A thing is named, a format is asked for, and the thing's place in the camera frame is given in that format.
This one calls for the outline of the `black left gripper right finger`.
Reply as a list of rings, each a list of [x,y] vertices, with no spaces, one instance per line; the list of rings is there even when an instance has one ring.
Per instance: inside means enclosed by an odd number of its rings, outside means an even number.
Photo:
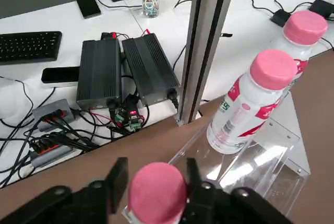
[[[284,223],[284,215],[251,188],[226,193],[203,181],[194,158],[187,158],[187,176],[182,223]]]

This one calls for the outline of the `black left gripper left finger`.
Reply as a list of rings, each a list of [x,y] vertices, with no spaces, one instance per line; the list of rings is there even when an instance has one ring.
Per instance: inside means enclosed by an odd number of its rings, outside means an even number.
[[[128,183],[128,158],[120,157],[104,180],[72,192],[51,187],[25,203],[1,223],[108,223],[117,213]]]

